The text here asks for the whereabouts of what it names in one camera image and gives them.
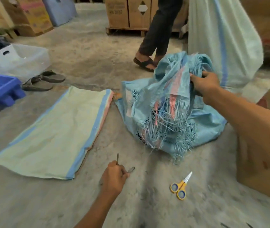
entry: scissors blade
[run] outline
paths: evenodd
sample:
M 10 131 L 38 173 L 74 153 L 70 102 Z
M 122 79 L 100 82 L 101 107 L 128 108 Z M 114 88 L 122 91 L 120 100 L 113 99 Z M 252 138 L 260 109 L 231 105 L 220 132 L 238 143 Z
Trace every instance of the scissors blade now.
M 187 182 L 189 181 L 191 175 L 192 175 L 192 171 L 191 171 L 190 174 L 188 174 L 188 175 L 186 176 L 186 178 L 184 179 L 184 183 L 187 183 Z

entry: sandal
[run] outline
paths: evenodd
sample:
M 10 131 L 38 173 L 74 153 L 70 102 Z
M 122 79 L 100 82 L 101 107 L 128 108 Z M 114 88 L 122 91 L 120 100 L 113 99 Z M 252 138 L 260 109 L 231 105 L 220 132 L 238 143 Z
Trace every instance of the sandal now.
M 144 62 L 141 62 L 139 61 L 136 57 L 134 57 L 134 60 L 133 60 L 137 65 L 139 65 L 141 68 L 143 68 L 144 70 L 146 71 L 149 71 L 149 72 L 154 72 L 153 69 L 149 69 L 147 68 L 146 66 L 149 65 L 149 64 L 152 64 L 154 65 L 153 63 L 153 60 L 150 58 L 149 60 L 147 61 L 144 61 Z
M 41 79 L 41 75 L 32 77 L 22 84 L 22 89 L 25 91 L 48 91 L 53 88 L 53 85 Z
M 52 82 L 52 83 L 59 83 L 65 80 L 65 76 L 63 76 L 62 74 L 55 73 L 52 70 L 44 71 L 41 74 L 41 78 L 44 81 Z

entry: black and white diamond symbol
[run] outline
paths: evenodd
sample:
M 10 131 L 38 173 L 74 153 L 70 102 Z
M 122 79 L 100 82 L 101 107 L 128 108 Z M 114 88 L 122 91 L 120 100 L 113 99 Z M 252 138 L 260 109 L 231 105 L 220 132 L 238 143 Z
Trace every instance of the black and white diamond symbol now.
M 148 10 L 147 5 L 144 3 L 144 1 L 141 1 L 140 5 L 138 6 L 138 10 L 142 15 L 145 14 L 145 12 Z

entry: black sandal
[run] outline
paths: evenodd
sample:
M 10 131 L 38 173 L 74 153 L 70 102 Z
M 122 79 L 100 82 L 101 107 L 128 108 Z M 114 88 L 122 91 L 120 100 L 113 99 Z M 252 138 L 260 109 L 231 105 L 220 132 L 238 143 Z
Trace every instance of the black sandal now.
M 151 58 L 150 58 L 149 60 L 147 60 L 147 61 L 141 62 L 141 61 L 139 61 L 139 60 L 135 57 L 133 61 L 134 61 L 137 65 L 139 65 L 141 68 L 143 68 L 144 70 L 149 71 L 149 72 L 154 72 L 153 69 L 149 69 L 149 68 L 146 67 L 146 66 L 149 65 L 149 64 L 154 65 L 153 60 L 152 60 Z

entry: hand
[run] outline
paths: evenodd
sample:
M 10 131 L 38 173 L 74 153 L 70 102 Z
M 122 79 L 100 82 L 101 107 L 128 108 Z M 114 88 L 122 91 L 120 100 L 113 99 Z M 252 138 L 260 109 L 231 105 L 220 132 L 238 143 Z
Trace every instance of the hand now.
M 103 185 L 101 191 L 110 197 L 116 198 L 122 191 L 129 173 L 123 165 L 117 165 L 117 161 L 112 161 L 102 175 Z
M 220 88 L 220 81 L 217 75 L 212 72 L 203 71 L 202 77 L 190 74 L 190 80 L 193 82 L 194 88 L 201 93 L 204 103 L 209 105 L 209 93 L 216 88 Z

